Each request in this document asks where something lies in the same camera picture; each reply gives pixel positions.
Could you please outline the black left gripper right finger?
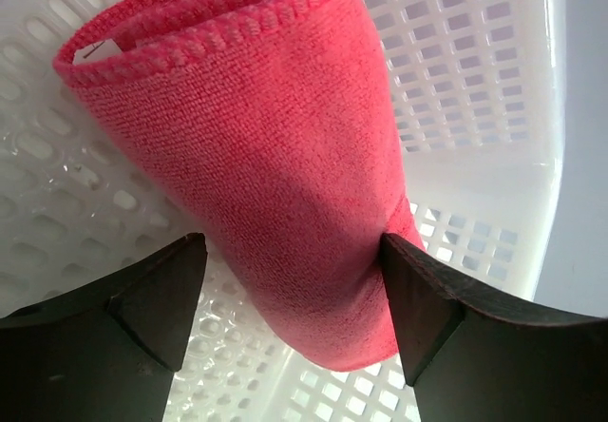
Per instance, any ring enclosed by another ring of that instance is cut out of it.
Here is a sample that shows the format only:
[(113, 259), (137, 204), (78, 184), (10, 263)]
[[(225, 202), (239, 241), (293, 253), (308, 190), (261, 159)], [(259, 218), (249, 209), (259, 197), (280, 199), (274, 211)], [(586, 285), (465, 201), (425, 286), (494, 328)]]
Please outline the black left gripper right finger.
[(394, 234), (379, 260), (424, 421), (603, 421), (607, 322), (514, 297)]

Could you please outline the pink microfiber towel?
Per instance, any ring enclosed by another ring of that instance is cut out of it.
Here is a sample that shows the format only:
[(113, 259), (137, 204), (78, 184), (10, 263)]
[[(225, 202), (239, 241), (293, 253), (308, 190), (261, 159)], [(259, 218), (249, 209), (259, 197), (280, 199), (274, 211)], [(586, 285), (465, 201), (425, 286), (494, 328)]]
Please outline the pink microfiber towel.
[(338, 372), (397, 353), (378, 247), (422, 241), (363, 0), (123, 0), (53, 65), (289, 346)]

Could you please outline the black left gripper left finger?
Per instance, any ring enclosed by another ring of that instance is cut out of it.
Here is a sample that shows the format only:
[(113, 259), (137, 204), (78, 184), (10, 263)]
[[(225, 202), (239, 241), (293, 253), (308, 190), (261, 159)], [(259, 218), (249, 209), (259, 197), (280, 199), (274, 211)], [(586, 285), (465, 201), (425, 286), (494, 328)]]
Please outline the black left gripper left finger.
[(161, 421), (205, 275), (189, 234), (1, 320), (4, 421)]

